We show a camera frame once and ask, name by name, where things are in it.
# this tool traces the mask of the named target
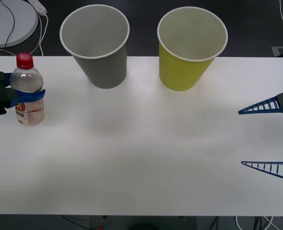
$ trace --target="water bottle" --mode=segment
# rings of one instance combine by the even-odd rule
[[[33,56],[30,54],[18,54],[17,68],[10,76],[11,87],[22,92],[40,92],[44,80],[38,70],[34,68]],[[36,102],[20,103],[16,105],[18,122],[24,125],[36,125],[45,117],[44,100]]]

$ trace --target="white lamp base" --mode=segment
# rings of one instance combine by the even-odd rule
[[[38,24],[38,17],[34,8],[25,1],[3,0],[2,2],[12,11],[15,17],[15,28],[8,39],[6,47],[15,46],[32,35]],[[12,14],[0,3],[0,48],[5,47],[12,27]]]

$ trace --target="black cable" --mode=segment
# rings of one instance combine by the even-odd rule
[[[81,227],[81,228],[83,228],[83,229],[86,229],[86,230],[96,230],[96,229],[99,228],[99,227],[96,227],[96,228],[91,228],[91,229],[89,229],[89,228],[86,228],[85,226],[82,226],[82,225],[80,225],[80,224],[78,224],[78,223],[76,223],[76,222],[74,222],[74,221],[68,219],[68,218],[65,217],[64,215],[60,215],[60,216],[61,216],[62,218],[64,218],[65,220],[69,221],[70,223],[75,224],[75,225],[77,225],[77,226],[79,226],[79,227]]]
[[[219,228],[219,217],[218,217],[217,222],[216,222],[216,230],[218,230],[218,228]]]
[[[253,230],[256,230],[257,225],[258,225],[258,221],[259,221],[259,217],[255,217]]]
[[[260,228],[259,228],[259,230],[262,229],[262,222],[261,222],[261,219],[262,219],[262,217],[260,217]]]
[[[212,224],[210,225],[209,227],[209,230],[212,230],[215,223],[217,222],[217,225],[216,225],[216,229],[218,229],[218,222],[219,222],[219,217],[215,217],[214,221],[212,222]]]
[[[13,32],[13,30],[14,30],[14,28],[15,28],[15,23],[16,23],[16,21],[15,21],[15,17],[14,17],[14,15],[13,15],[13,13],[12,13],[12,11],[3,3],[3,2],[1,2],[0,1],[0,3],[2,3],[10,12],[11,12],[11,14],[12,14],[12,17],[13,17],[13,26],[12,26],[12,30],[11,30],[11,33],[8,35],[8,37],[7,37],[7,40],[6,40],[6,43],[5,43],[5,47],[4,47],[4,53],[5,53],[5,50],[6,50],[6,45],[7,45],[7,42],[8,42],[8,39],[10,38],[10,36],[11,36],[11,34],[12,34],[12,32]]]

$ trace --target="floor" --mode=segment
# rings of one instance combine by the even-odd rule
[[[279,0],[40,0],[49,24],[42,42],[46,56],[69,56],[59,40],[63,20],[75,9],[89,4],[106,4],[121,10],[129,20],[129,56],[158,56],[157,25],[164,14],[182,6],[205,8],[225,23],[229,40],[224,57],[273,57],[272,46],[283,46],[283,22]],[[8,48],[13,53],[33,50],[40,26],[23,43]]]
[[[212,223],[215,217],[132,217],[109,216],[101,221],[101,216],[66,216],[87,228],[104,226],[105,230],[237,230],[234,217],[219,217],[218,228]],[[243,230],[252,230],[254,217],[239,217]],[[275,217],[274,225],[283,230],[283,218]],[[0,215],[0,230],[83,230],[61,216],[51,215]]]
[[[228,29],[229,41],[224,57],[273,57],[272,46],[283,46],[283,22],[279,0],[72,0],[64,4],[60,0],[40,0],[46,7],[49,25],[42,47],[45,56],[69,56],[59,40],[59,29],[75,9],[89,4],[107,4],[121,10],[129,20],[131,33],[128,39],[130,56],[157,56],[157,25],[168,11],[181,6],[196,6],[219,16]],[[23,43],[8,48],[19,53],[30,51],[38,43],[40,26]],[[106,226],[106,230],[136,230],[134,223],[147,223],[143,230],[209,230],[214,217],[101,217],[71,216],[72,220],[87,227]],[[253,229],[253,217],[239,218],[243,230]],[[283,218],[274,218],[274,224],[283,230]],[[0,230],[80,230],[82,228],[61,216],[0,215]],[[220,217],[219,229],[237,229],[234,217]]]

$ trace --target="table surface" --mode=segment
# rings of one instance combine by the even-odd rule
[[[169,11],[183,6],[207,9],[225,23],[228,44],[224,57],[273,57],[272,46],[283,46],[283,22],[279,0],[40,0],[47,9],[49,24],[42,47],[45,56],[69,56],[59,39],[63,20],[74,10],[90,4],[106,4],[121,10],[130,23],[129,56],[158,56],[157,25]],[[41,17],[43,27],[46,18]],[[9,51],[33,50],[39,40],[40,24],[33,35]],[[40,55],[38,48],[35,55]]]
[[[240,163],[283,161],[283,114],[238,115],[283,92],[283,58],[218,57],[185,92],[158,57],[129,57],[108,90],[72,57],[35,67],[44,122],[0,116],[0,214],[283,216],[283,179]]]

